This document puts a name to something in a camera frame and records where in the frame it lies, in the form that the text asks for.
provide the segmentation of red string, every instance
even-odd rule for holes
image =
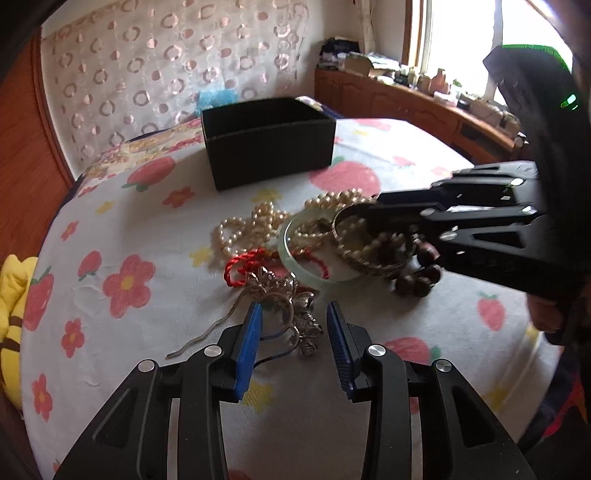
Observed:
[[[328,267],[326,266],[324,261],[322,261],[320,258],[315,257],[309,249],[305,249],[298,254],[293,254],[293,256],[297,260],[302,259],[315,263],[322,270],[322,278],[328,279]],[[223,278],[226,281],[226,284],[228,284],[228,287],[238,288],[246,285],[246,272],[256,272],[258,268],[262,265],[264,260],[277,261],[279,260],[279,253],[269,252],[264,248],[257,248],[256,250],[251,250],[249,252],[246,252],[245,254],[233,257],[226,264],[226,268],[224,269],[223,274]],[[240,274],[240,278],[237,280],[233,280],[231,276],[232,269],[235,265],[238,265],[236,271]]]

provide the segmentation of open black box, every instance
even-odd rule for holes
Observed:
[[[234,103],[201,113],[216,190],[326,168],[336,121],[294,98]]]

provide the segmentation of strawberry print tablecloth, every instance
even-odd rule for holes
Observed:
[[[226,286],[223,260],[211,247],[221,219],[248,216],[263,200],[298,211],[326,190],[428,187],[469,166],[422,130],[376,119],[337,121],[326,170],[223,193],[213,185],[199,120],[104,154],[47,235],[24,317],[24,417],[43,477],[53,476],[139,361],[166,364],[167,353],[228,311],[238,292]],[[333,299],[319,297],[321,323]],[[559,350],[530,326],[523,294],[507,288],[445,273],[422,300],[401,299],[374,278],[355,296],[336,299],[348,321],[404,359],[454,362],[515,439],[556,367]],[[241,322],[247,308],[245,301],[199,348]],[[367,404],[351,404],[340,390],[325,335],[316,356],[261,365],[243,401],[222,406],[231,477],[356,480],[368,416]],[[176,471],[172,438],[169,478]],[[418,477],[418,436],[414,448]]]

